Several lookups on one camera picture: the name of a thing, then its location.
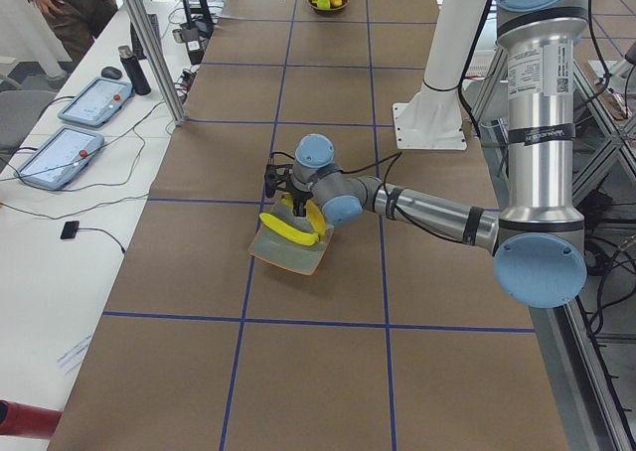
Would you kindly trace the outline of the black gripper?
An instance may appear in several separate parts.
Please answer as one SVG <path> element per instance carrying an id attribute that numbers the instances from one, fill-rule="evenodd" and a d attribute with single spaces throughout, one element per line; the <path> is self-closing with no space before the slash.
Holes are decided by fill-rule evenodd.
<path id="1" fill-rule="evenodd" d="M 313 194 L 304 186 L 296 186 L 288 182 L 288 192 L 292 196 L 292 212 L 298 218 L 306 217 L 306 203 L 313 198 Z"/>

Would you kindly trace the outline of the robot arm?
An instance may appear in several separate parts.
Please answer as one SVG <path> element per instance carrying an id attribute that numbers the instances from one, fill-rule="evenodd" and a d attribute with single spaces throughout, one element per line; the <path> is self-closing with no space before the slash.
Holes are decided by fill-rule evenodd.
<path id="1" fill-rule="evenodd" d="M 497 41 L 507 55 L 508 190 L 499 213 L 468 207 L 376 177 L 347 178 L 332 142 L 304 137 L 285 178 L 292 210 L 315 202 L 332 226 L 364 211 L 401 221 L 494 257 L 512 298 L 559 307 L 582 290 L 584 219 L 572 202 L 573 47 L 589 0 L 495 0 Z"/>

